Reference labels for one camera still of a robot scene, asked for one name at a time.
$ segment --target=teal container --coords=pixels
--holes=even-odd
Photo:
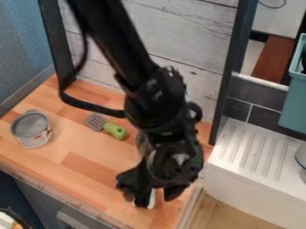
[[[278,124],[306,133],[306,74],[302,74],[302,55],[306,54],[306,34],[302,33],[289,68],[292,77]]]

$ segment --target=can lid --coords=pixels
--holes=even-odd
[[[18,117],[12,124],[12,133],[19,138],[33,138],[48,126],[47,117],[38,112],[29,112]]]

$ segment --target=tin can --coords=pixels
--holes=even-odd
[[[22,148],[42,147],[53,135],[47,116],[37,110],[29,110],[14,120],[11,133]]]

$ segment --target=spatula head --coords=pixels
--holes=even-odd
[[[85,121],[85,124],[94,131],[102,131],[106,121],[99,114],[91,114]]]

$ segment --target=blue wall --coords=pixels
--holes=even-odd
[[[0,104],[51,63],[38,0],[0,0]]]

